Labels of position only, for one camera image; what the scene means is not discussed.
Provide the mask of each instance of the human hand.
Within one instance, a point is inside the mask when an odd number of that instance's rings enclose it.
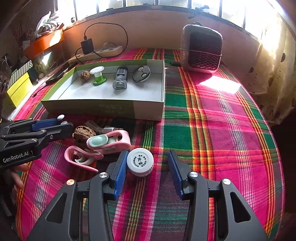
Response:
[[[24,184],[20,178],[20,176],[16,173],[17,171],[20,171],[20,172],[26,172],[29,170],[29,166],[27,164],[22,164],[22,165],[19,165],[17,167],[14,167],[12,170],[11,170],[11,177],[13,178],[15,184],[14,184],[14,187],[13,189],[16,191],[16,192],[19,192],[23,187],[24,187]]]

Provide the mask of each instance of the walnut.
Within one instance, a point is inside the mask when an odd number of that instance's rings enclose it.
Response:
[[[87,139],[95,135],[96,133],[91,128],[86,126],[78,126],[72,134],[72,137],[75,145],[84,150],[87,148]]]
[[[91,74],[88,71],[84,71],[81,73],[81,81],[83,83],[85,83],[89,78],[90,78]]]

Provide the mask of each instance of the charging cable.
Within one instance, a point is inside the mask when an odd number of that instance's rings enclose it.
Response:
[[[112,127],[112,126],[105,126],[104,128],[98,126],[93,120],[88,120],[85,123],[85,126],[94,130],[97,135],[107,134],[112,131],[116,130],[123,130],[122,128]]]
[[[102,24],[102,22],[99,22],[99,23],[93,23],[93,24],[91,24],[90,26],[88,26],[88,27],[85,29],[85,31],[84,31],[84,40],[87,40],[87,36],[86,36],[86,31],[87,31],[87,29],[88,29],[89,27],[95,25],[95,24]],[[127,34],[125,28],[124,28],[123,26],[121,26],[120,24],[117,24],[117,23],[103,23],[103,24],[110,24],[110,25],[116,25],[116,26],[121,27],[121,28],[124,30],[125,34],[126,34],[126,45],[125,45],[125,47],[122,49],[122,51],[121,51],[118,55],[115,55],[115,56],[103,57],[103,56],[100,56],[100,55],[99,55],[98,53],[96,53],[95,51],[93,51],[93,53],[95,53],[96,55],[98,55],[100,58],[114,58],[114,57],[117,57],[117,56],[121,55],[121,54],[126,50],[126,48],[127,48],[127,46],[128,46],[128,34]],[[82,62],[77,58],[77,51],[78,51],[79,49],[76,50],[75,57],[76,57],[77,61],[79,61],[79,62],[82,64]]]

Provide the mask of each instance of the window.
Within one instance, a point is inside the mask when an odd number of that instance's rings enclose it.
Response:
[[[219,15],[220,0],[192,0],[192,9],[196,7],[200,8],[204,5],[208,5],[210,9],[205,9],[204,12],[213,14],[215,16]]]
[[[96,14],[96,0],[75,0],[77,20]]]
[[[159,0],[159,5],[187,7],[188,6],[188,0]]]
[[[209,9],[203,12],[226,19],[249,33],[261,39],[274,9],[267,0],[54,0],[57,3],[59,14],[63,16],[66,26],[71,25],[71,18],[81,20],[85,17],[105,12],[109,9],[125,8],[130,6],[149,6],[162,8],[175,6],[182,8],[201,8],[208,5]]]
[[[154,0],[126,0],[126,6],[154,5]]]
[[[245,0],[222,0],[222,18],[243,27],[246,10]]]
[[[99,0],[99,12],[104,12],[109,8],[123,7],[122,0]]]

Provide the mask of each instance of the power adapter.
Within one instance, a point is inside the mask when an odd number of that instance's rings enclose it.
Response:
[[[84,37],[84,41],[81,42],[81,47],[83,54],[92,53],[94,51],[92,39],[87,39],[86,36]]]

